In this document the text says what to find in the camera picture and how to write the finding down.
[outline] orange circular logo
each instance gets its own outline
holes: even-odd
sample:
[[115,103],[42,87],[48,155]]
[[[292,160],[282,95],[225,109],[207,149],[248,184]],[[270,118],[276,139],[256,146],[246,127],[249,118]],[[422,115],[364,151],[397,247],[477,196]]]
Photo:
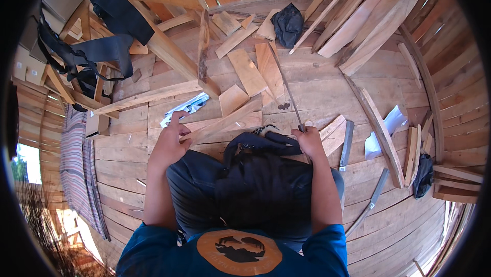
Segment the orange circular logo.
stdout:
[[236,276],[267,274],[283,258],[273,239],[233,229],[206,232],[196,248],[217,270]]

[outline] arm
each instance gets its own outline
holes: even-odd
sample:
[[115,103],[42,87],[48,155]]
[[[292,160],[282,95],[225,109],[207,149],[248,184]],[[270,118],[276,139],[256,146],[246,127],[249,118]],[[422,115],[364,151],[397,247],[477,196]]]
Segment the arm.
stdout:
[[310,157],[314,167],[310,211],[312,234],[316,234],[329,225],[342,224],[343,213],[319,132],[315,127],[306,126],[305,128],[306,133],[297,129],[292,129],[291,133],[297,137],[300,148]]
[[179,118],[187,115],[189,113],[184,111],[172,114],[169,126],[160,133],[148,159],[145,211],[143,213],[143,221],[146,225],[164,227],[169,230],[177,229],[176,213],[165,172],[171,164],[179,161],[191,146],[191,139],[185,140],[182,144],[179,143],[179,135],[191,132],[183,124],[179,124]]

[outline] blue t-shirt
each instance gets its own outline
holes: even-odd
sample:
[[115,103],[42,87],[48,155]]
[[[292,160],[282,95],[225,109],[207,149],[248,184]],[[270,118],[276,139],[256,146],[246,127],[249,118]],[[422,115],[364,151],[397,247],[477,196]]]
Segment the blue t-shirt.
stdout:
[[303,245],[304,256],[260,230],[211,229],[177,246],[177,234],[142,224],[116,266],[117,276],[346,276],[346,237],[331,225]]

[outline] tree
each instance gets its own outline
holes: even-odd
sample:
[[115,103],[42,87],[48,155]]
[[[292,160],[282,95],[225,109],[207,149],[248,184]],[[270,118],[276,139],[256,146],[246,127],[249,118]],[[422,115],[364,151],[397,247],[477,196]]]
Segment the tree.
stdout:
[[21,157],[18,157],[17,161],[13,160],[10,163],[10,166],[12,167],[12,173],[15,181],[29,182],[27,161],[24,161]]

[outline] striped cloth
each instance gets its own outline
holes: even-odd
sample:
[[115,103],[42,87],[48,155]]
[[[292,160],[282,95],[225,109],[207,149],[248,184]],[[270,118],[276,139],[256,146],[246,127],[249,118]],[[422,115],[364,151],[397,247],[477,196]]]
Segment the striped cloth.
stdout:
[[85,139],[86,117],[87,112],[68,106],[61,134],[61,184],[70,209],[103,238],[109,238],[97,190],[94,141]]

